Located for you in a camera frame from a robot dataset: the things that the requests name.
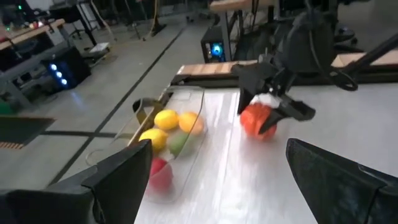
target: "robotic arm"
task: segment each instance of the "robotic arm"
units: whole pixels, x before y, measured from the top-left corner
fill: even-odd
[[[294,19],[291,30],[279,42],[275,54],[266,55],[265,60],[259,63],[232,67],[232,74],[239,77],[241,90],[238,114],[254,96],[261,93],[268,93],[280,102],[260,128],[259,134],[285,118],[308,121],[315,116],[315,109],[287,95],[295,78],[320,74],[343,90],[356,91],[358,84],[354,73],[398,46],[396,34],[345,68],[338,70],[331,67],[335,55],[331,22],[327,20],[329,15],[314,9],[309,0],[305,3],[307,10]]]

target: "workbench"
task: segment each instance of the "workbench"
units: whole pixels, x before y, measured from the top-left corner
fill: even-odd
[[[261,10],[269,6],[273,6],[275,4],[274,2],[275,2],[274,0],[259,0],[258,9]],[[213,1],[210,4],[210,10],[212,12],[219,14],[220,16],[220,26],[223,34],[224,54],[225,54],[225,60],[227,62],[230,62],[233,59],[231,52],[231,41],[230,41],[231,31],[228,28],[228,19],[229,19],[228,11],[242,11],[242,10],[249,10],[251,8],[252,8],[252,0],[221,0],[221,1]],[[239,13],[238,16],[240,17],[239,29],[242,30],[243,20],[241,18],[241,13]]]
[[[343,55],[335,60],[335,65],[344,66],[360,56]],[[391,52],[375,65],[398,63],[396,56],[397,52]],[[185,65],[179,73],[207,74],[217,79],[219,73],[230,73],[231,64]],[[162,94],[159,101],[173,108],[168,101],[187,97],[187,91],[174,91],[170,99]],[[317,113],[307,122],[281,121],[275,138],[269,142],[249,139],[241,128],[236,114],[237,88],[204,91],[208,131],[185,188],[173,202],[144,199],[135,223],[316,223],[287,163],[285,148],[289,138],[398,176],[398,104],[391,103],[398,95],[396,83],[360,85],[356,92],[335,86],[294,86],[289,94]],[[275,103],[269,95],[254,101]],[[192,99],[191,103],[201,102]],[[131,142],[153,125],[153,112],[142,120]]]
[[[61,30],[61,29],[63,29],[64,23],[65,23],[65,21],[63,19],[58,19],[54,22],[51,22],[50,26],[53,28],[59,27],[59,29]],[[10,43],[9,41],[0,43],[0,50],[11,47],[13,44],[16,45],[25,40],[36,37],[37,35],[43,34],[44,32],[47,32],[49,30],[50,30],[49,26],[42,26],[42,27],[39,27],[36,29],[25,28],[25,29],[19,30],[18,32],[12,33],[10,36],[8,36],[8,38],[11,39],[12,43]]]
[[[49,26],[42,26],[36,29],[26,29],[19,31],[18,34],[14,34],[10,41],[6,41],[0,44],[0,50],[6,49],[8,47],[13,47],[14,45],[21,43],[30,38],[34,38],[37,35],[43,34],[51,29],[58,29],[62,34],[63,38],[66,40],[61,44],[58,44],[50,49],[43,51],[42,53],[35,55],[22,63],[16,65],[15,67],[0,73],[0,92],[5,91],[10,93],[24,108],[33,108],[33,104],[25,97],[21,88],[18,88],[13,84],[13,80],[17,79],[20,75],[23,75],[41,63],[42,60],[49,59],[56,52],[68,48],[71,46],[69,43],[69,34],[64,29],[65,21],[63,19],[58,19],[50,24]]]

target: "floor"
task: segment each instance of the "floor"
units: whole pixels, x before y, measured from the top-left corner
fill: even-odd
[[[359,47],[369,50],[396,31],[398,17],[391,17],[394,11],[389,10],[396,4],[393,1],[340,7],[340,21],[356,31]],[[353,17],[354,12],[361,16]],[[129,131],[134,132],[139,124],[133,118],[132,103],[142,97],[157,98],[181,65],[203,63],[199,43],[210,22],[186,25],[183,19],[173,18],[162,32],[145,42],[131,39],[132,33],[118,33],[121,44],[113,47],[112,57],[93,69],[91,77],[22,114],[56,118],[48,128],[52,131],[117,133],[129,123]],[[109,41],[106,33],[97,35],[98,42]],[[39,136],[20,151],[1,149],[0,189],[42,189],[53,179],[64,179],[88,167],[85,156],[109,147],[111,141]]]

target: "computer tower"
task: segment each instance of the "computer tower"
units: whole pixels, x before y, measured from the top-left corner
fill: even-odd
[[[71,89],[91,75],[90,67],[76,47],[66,48],[44,61],[49,74],[60,89]]]
[[[210,27],[200,44],[205,63],[225,62],[223,33],[220,26]]]

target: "orange ball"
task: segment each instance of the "orange ball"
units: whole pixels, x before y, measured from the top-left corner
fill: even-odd
[[[200,134],[205,128],[203,119],[194,112],[181,114],[178,125],[182,131],[190,134]]]
[[[262,103],[250,104],[241,113],[241,124],[250,137],[254,137],[258,140],[265,141],[274,137],[276,132],[276,125],[273,125],[266,132],[259,134],[262,124],[267,120],[271,114],[272,108]]]

